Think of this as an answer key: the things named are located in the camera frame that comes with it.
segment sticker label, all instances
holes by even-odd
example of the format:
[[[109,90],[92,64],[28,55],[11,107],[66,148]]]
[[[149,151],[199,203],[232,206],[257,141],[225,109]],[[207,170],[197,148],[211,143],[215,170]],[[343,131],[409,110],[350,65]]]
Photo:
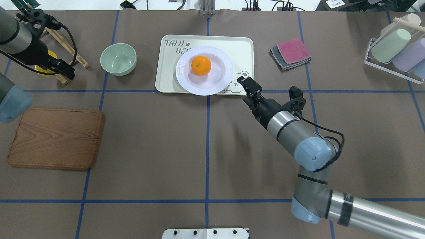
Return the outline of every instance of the sticker label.
[[[327,0],[326,3],[332,9],[345,5],[343,0]]]

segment white mount plate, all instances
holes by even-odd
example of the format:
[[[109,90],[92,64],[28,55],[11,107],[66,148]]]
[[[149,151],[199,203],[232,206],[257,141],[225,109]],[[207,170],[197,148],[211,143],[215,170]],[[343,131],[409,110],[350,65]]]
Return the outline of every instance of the white mount plate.
[[[249,239],[249,229],[168,229],[162,239]]]
[[[176,65],[180,56],[196,46],[214,46],[225,51],[233,62],[233,80],[217,94],[246,95],[237,78],[254,78],[254,43],[247,37],[216,37],[166,35],[161,40],[155,87],[164,93],[189,93],[176,78]]]

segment blue tape line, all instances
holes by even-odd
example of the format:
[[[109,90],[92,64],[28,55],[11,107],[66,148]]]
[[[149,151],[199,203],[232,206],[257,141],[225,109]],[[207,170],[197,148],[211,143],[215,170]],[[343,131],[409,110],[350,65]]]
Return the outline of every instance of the blue tape line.
[[[103,90],[24,90],[28,93],[102,93]],[[160,93],[158,90],[104,90],[105,93]],[[289,93],[288,90],[264,90],[263,93]],[[412,91],[380,91],[380,90],[303,90],[304,93],[411,93]],[[413,91],[425,93],[425,90]]]
[[[285,90],[266,90],[262,92],[263,93],[289,93],[289,91],[285,91]]]
[[[113,26],[112,40],[111,40],[111,43],[110,43],[111,45],[115,41],[116,26],[118,25],[118,16],[119,16],[119,11],[116,11],[115,24]],[[103,88],[102,88],[102,95],[100,97],[99,110],[102,110],[102,107],[103,107],[103,98],[105,97],[105,90],[106,90],[106,83],[107,82],[108,82],[108,73],[105,72],[105,79],[103,81]],[[75,233],[75,239],[79,238],[79,232],[80,232],[80,229],[81,229],[82,216],[83,216],[83,213],[84,213],[84,206],[85,206],[85,199],[86,199],[86,196],[87,196],[88,182],[89,182],[89,179],[90,179],[90,171],[91,171],[91,169],[89,168],[87,170],[87,175],[85,177],[84,191],[83,191],[83,195],[82,195],[80,215],[79,215],[79,218],[78,218],[78,224],[77,224],[77,231]]]
[[[24,90],[27,93],[101,93],[102,90]]]
[[[210,203],[291,203],[292,199],[210,199]]]
[[[388,18],[388,22],[391,24],[392,21],[391,21],[391,17],[390,17],[390,12],[388,10],[387,10],[387,18]]]
[[[112,200],[97,200],[97,199],[88,199],[85,203],[129,203],[129,204],[156,204],[156,203],[205,203],[204,199],[112,199]]]
[[[425,202],[425,198],[365,198],[371,202]],[[79,199],[0,199],[0,203],[82,203]],[[206,203],[204,199],[86,199],[84,203]],[[209,199],[208,203],[291,203],[292,199]]]
[[[7,62],[7,65],[6,65],[6,69],[4,70],[4,76],[6,76],[7,75],[7,72],[9,71],[9,66],[10,66],[10,63],[12,62],[12,60],[11,59],[9,59],[9,61]]]
[[[298,25],[300,26],[300,35],[301,35],[301,41],[304,43],[304,34],[303,34],[303,25],[301,22],[301,14],[298,11],[297,12],[298,15]],[[312,91],[312,83],[310,81],[310,71],[309,71],[309,66],[306,64],[304,64],[306,67],[306,74],[307,74],[307,83],[309,85],[309,93],[310,93],[310,104],[312,105],[312,110],[313,110],[313,121],[315,124],[317,124],[317,117],[316,117],[316,108],[315,106],[315,102],[314,102],[314,98],[313,98],[313,91]],[[318,127],[314,127],[316,130],[316,133],[319,133],[319,128]]]
[[[312,90],[313,93],[410,93],[410,91]]]
[[[210,199],[210,96],[207,96],[207,137],[205,149],[205,227],[208,227]]]
[[[425,132],[424,119],[422,118],[422,114],[421,114],[421,110],[419,109],[418,101],[416,101],[416,96],[415,96],[415,93],[413,92],[412,84],[410,83],[410,81],[408,81],[407,83],[409,85],[410,92],[412,93],[413,102],[415,102],[416,111],[418,112],[418,116],[419,116],[419,120],[420,120],[421,125],[422,125],[422,129]]]
[[[210,18],[207,18],[207,36],[210,35]]]
[[[103,89],[102,89],[102,95],[100,96],[100,103],[99,103],[99,110],[101,111],[103,108],[103,99],[105,97],[105,89],[106,89],[106,83],[108,82],[108,75],[109,73],[105,72],[105,78],[103,80]]]
[[[113,26],[112,40],[110,41],[111,45],[115,42],[115,33],[116,33],[116,26],[118,24],[118,16],[119,16],[119,10],[116,11],[116,15],[115,15],[115,24]]]
[[[116,11],[116,16],[115,16],[115,24],[113,26],[113,32],[112,32],[112,40],[110,41],[111,45],[115,42],[115,33],[116,33],[116,26],[118,25],[118,16],[119,16],[119,11]],[[103,87],[102,87],[102,95],[100,97],[100,103],[99,103],[99,110],[101,111],[103,108],[103,99],[105,97],[105,90],[106,90],[106,84],[108,82],[108,72],[105,72],[105,79],[103,80]]]
[[[79,238],[79,232],[80,232],[80,229],[81,229],[82,215],[84,213],[84,206],[85,206],[85,198],[87,196],[88,181],[90,179],[90,171],[91,171],[91,169],[89,168],[87,170],[87,174],[85,176],[84,191],[82,193],[82,201],[81,201],[81,207],[80,207],[80,214],[79,214],[79,217],[78,217],[77,231],[75,233],[75,239]]]
[[[304,43],[303,26],[301,25],[301,14],[300,14],[300,12],[299,12],[299,11],[297,12],[297,15],[298,15],[298,25],[299,25],[299,27],[300,27],[300,36],[301,36],[301,41]]]
[[[107,93],[160,93],[158,90],[105,90]]]
[[[68,199],[0,199],[0,203],[81,203],[81,200]]]
[[[425,198],[365,198],[371,202],[425,202]]]
[[[335,239],[334,222],[329,221],[329,226],[331,228],[331,237],[332,237],[332,239]]]

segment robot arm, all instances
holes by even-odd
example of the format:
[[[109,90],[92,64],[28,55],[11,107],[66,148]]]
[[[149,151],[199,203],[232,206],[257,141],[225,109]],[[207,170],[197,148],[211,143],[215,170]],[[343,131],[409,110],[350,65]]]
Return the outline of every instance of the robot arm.
[[[246,91],[244,102],[255,118],[301,165],[291,205],[295,217],[310,223],[325,218],[386,238],[425,237],[425,219],[328,188],[329,166],[339,156],[342,145],[338,143],[337,148],[294,116],[301,116],[306,102],[300,89],[292,86],[290,101],[281,106],[265,99],[262,88],[252,78],[240,77],[238,82]]]
[[[321,169],[336,154],[335,145],[328,139],[309,130],[300,119],[306,100],[302,90],[292,86],[290,101],[279,105],[273,99],[261,95],[262,88],[250,77],[240,77],[238,82],[244,87],[247,98],[244,102],[252,110],[254,117],[272,136],[309,171]]]
[[[22,14],[17,14],[22,24],[0,7],[0,53],[11,58],[21,66],[46,75],[62,74],[73,79],[75,77],[72,65],[76,61],[77,49],[69,30],[53,16],[45,14],[41,9],[20,9]],[[74,45],[74,59],[68,65],[61,59],[56,59],[48,54],[47,46],[40,40],[44,28],[59,30],[61,27],[70,34]],[[53,73],[39,72],[25,65],[38,65],[44,70]],[[32,99],[17,85],[12,83],[0,73],[0,121],[9,123],[32,104]]]

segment light blue joint cap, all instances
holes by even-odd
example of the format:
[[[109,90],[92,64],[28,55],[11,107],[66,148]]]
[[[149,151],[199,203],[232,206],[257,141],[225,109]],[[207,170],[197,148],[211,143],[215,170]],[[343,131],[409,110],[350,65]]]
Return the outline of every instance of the light blue joint cap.
[[[310,172],[323,167],[331,157],[332,149],[319,137],[310,137],[301,141],[294,150],[297,163]]]
[[[19,86],[14,85],[0,102],[0,121],[9,123],[32,105],[32,99]]]
[[[307,210],[301,205],[294,197],[292,197],[291,212],[299,220],[317,224],[320,222],[320,217],[314,215],[312,212]]]

